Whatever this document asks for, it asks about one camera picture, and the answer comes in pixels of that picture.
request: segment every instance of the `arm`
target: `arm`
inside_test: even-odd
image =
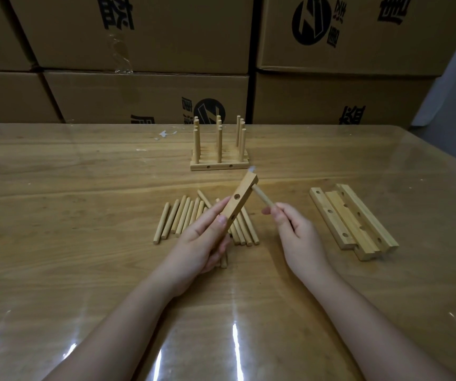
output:
[[[219,214],[228,200],[212,206],[188,227],[164,262],[45,380],[129,380],[168,302],[184,293],[198,274],[211,270],[225,253],[229,236],[223,239],[226,217]]]
[[[272,214],[286,262],[323,306],[367,380],[455,379],[335,272],[309,220],[282,203],[263,213]]]

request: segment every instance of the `wooden table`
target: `wooden table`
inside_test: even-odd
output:
[[[390,126],[247,128],[260,187],[312,219],[339,273],[456,373],[456,160]],[[44,377],[162,261],[174,244],[152,244],[165,202],[236,188],[243,170],[189,171],[191,130],[0,124],[0,380]],[[359,262],[339,250],[307,193],[336,183],[364,200],[396,253]],[[231,247],[228,269],[170,304],[137,379],[362,378],[287,268],[260,199],[246,207],[261,244]]]

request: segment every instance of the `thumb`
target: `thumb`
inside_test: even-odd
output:
[[[223,214],[219,214],[212,224],[207,227],[205,232],[201,234],[198,238],[198,242],[202,246],[208,247],[208,251],[214,247],[214,245],[221,240],[221,236],[226,233],[226,223],[227,223],[226,216]]]
[[[274,221],[277,225],[277,230],[281,238],[288,237],[290,235],[295,235],[295,231],[291,227],[290,220],[286,214],[277,206],[272,206],[270,209],[270,214],[274,218]]]

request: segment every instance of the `left hand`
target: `left hand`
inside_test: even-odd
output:
[[[220,215],[230,197],[224,198],[186,228],[159,267],[173,281],[173,295],[183,294],[194,278],[213,269],[230,243],[225,233],[227,219]]]

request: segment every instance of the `stacked cardboard boxes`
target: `stacked cardboard boxes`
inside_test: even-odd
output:
[[[456,49],[456,0],[263,0],[255,124],[407,128]]]
[[[58,123],[44,78],[18,33],[9,5],[0,0],[0,122]]]
[[[234,123],[253,0],[10,0],[66,122]]]

